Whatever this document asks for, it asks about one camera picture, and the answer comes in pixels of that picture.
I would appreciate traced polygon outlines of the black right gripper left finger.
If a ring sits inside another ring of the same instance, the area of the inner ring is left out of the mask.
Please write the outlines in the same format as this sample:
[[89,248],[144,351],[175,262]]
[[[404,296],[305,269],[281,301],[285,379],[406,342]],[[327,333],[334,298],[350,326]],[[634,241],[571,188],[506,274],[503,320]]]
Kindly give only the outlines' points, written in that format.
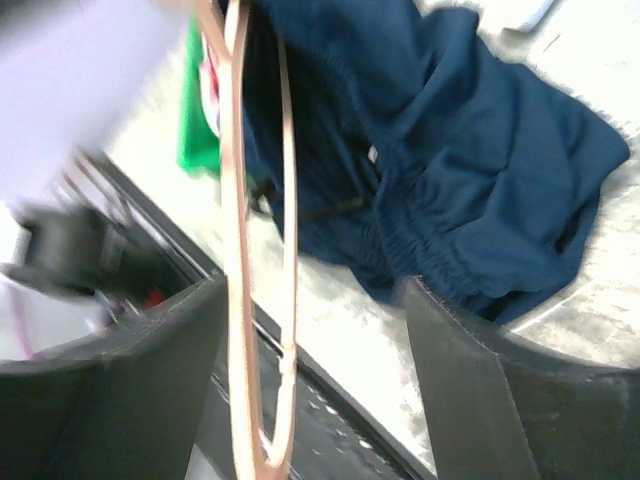
[[120,328],[1,366],[5,479],[181,479],[227,320],[212,276]]

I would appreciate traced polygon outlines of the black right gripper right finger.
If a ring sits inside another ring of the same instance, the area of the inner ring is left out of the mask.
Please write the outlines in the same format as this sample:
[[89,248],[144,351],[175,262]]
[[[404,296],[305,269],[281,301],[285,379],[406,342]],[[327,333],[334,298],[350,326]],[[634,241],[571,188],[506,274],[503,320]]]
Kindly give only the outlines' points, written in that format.
[[440,478],[638,477],[637,370],[509,340],[417,279],[404,298]]

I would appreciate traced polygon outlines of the beige hanger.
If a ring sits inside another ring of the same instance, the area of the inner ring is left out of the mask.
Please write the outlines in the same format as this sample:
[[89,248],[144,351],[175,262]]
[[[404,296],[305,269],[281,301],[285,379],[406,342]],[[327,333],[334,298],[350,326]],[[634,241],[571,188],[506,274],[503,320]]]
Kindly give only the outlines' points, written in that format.
[[196,1],[195,15],[219,62],[221,200],[224,271],[228,284],[228,380],[232,451],[239,479],[285,479],[289,475],[295,423],[297,368],[298,200],[294,121],[285,47],[277,45],[282,104],[286,321],[281,327],[281,383],[273,438],[261,441],[262,405],[256,335],[250,296],[246,232],[242,80],[250,5],[232,1],[222,13],[212,1]]

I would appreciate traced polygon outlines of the navy blue shorts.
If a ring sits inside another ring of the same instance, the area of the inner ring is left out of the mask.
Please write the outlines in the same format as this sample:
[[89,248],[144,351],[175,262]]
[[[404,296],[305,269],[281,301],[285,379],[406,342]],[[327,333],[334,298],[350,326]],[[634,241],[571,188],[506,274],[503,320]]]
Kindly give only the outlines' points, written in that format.
[[478,22],[410,1],[253,2],[245,158],[281,223],[286,64],[300,250],[377,301],[418,277],[506,323],[573,281],[630,152],[586,105],[494,56]]

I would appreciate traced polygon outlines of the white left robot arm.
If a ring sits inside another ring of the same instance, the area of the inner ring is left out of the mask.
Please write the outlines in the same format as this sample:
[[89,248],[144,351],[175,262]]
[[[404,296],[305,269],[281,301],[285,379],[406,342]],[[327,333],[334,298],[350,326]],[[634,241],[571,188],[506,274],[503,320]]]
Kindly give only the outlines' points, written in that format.
[[1,5],[1,258],[27,237],[24,206],[76,205],[71,153],[98,152],[184,33],[182,1],[5,1]]

